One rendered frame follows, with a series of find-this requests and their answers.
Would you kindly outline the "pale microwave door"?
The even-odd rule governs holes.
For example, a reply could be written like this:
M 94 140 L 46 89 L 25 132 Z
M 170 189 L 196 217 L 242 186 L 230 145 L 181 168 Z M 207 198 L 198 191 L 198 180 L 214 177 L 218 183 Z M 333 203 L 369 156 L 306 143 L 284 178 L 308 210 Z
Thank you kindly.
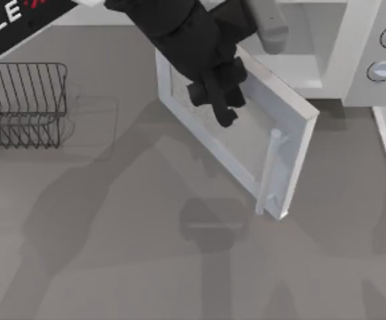
M 160 52 L 155 54 L 161 102 L 255 198 L 257 214 L 287 216 L 319 111 L 239 47 L 248 78 L 241 85 L 247 100 L 232 126 L 223 128 L 210 106 L 194 107 L 190 83 Z

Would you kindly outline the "pale microwave oven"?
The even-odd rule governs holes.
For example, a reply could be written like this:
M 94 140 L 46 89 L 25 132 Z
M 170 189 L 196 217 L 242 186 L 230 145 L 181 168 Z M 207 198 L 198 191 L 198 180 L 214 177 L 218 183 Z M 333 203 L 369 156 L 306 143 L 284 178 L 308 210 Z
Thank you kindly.
M 386 81 L 367 69 L 386 60 L 379 37 L 386 0 L 277 0 L 289 26 L 284 51 L 270 55 L 254 35 L 240 46 L 307 99 L 339 99 L 345 107 L 386 106 Z

